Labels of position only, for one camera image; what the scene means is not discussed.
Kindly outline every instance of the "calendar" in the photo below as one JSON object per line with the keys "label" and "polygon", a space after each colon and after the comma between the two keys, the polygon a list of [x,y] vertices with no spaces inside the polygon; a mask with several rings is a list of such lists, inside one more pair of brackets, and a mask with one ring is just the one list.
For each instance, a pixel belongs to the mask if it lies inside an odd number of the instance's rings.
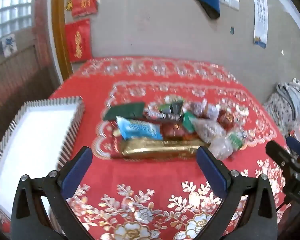
{"label": "calendar", "polygon": [[266,48],[268,38],[267,0],[254,0],[254,44]]}

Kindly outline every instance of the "gray wall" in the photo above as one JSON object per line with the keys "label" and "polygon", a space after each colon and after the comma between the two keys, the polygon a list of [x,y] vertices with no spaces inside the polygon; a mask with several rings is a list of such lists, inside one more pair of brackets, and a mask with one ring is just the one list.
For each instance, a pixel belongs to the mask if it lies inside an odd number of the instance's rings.
{"label": "gray wall", "polygon": [[[101,0],[98,14],[90,16],[92,52],[94,57],[163,56],[224,65],[263,103],[276,82],[300,79],[300,30],[279,0],[268,0],[268,14],[262,49],[253,45],[253,0],[240,0],[239,11],[221,5],[216,21],[194,0]],[[65,18],[73,21],[70,12]]]}

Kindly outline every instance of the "blue snack package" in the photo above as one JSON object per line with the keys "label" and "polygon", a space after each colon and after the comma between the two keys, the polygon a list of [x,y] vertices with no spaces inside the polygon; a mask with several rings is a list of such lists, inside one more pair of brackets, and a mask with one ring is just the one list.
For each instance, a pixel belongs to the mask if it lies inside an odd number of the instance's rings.
{"label": "blue snack package", "polygon": [[162,140],[160,126],[158,124],[128,120],[117,116],[117,125],[125,140],[131,137],[148,137],[155,140]]}

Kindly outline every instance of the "metal screw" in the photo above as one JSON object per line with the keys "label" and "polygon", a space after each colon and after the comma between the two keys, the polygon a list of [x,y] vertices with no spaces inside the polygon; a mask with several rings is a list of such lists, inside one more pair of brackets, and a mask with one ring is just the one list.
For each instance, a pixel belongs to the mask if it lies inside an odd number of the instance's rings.
{"label": "metal screw", "polygon": [[22,177],[21,177],[21,180],[22,181],[25,181],[25,180],[27,180],[28,179],[28,175],[23,175]]}
{"label": "metal screw", "polygon": [[49,173],[49,176],[52,177],[52,178],[54,178],[55,176],[57,176],[57,174],[58,174],[57,171],[51,171],[51,172]]}
{"label": "metal screw", "polygon": [[264,180],[266,180],[266,179],[268,179],[268,176],[266,175],[266,174],[261,174],[261,179],[264,179]]}
{"label": "metal screw", "polygon": [[239,171],[232,170],[231,175],[234,176],[234,177],[238,177],[239,176]]}

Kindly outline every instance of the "red tablecloth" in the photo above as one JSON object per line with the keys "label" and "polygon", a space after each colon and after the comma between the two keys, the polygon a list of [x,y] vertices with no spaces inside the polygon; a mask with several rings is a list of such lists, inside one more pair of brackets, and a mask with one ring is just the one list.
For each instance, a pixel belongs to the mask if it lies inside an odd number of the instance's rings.
{"label": "red tablecloth", "polygon": [[[284,178],[265,153],[266,142],[285,141],[268,114],[247,89],[223,67],[167,58],[96,58],[85,63],[53,95],[82,96],[85,113],[74,154],[82,146],[93,162],[69,201],[95,239],[192,239],[221,202],[195,160],[110,160],[111,127],[102,121],[109,106],[131,101],[162,101],[166,95],[228,105],[252,140],[224,161],[243,176],[268,175],[277,206]],[[245,197],[227,231],[233,230]],[[278,220],[285,207],[278,212]]]}

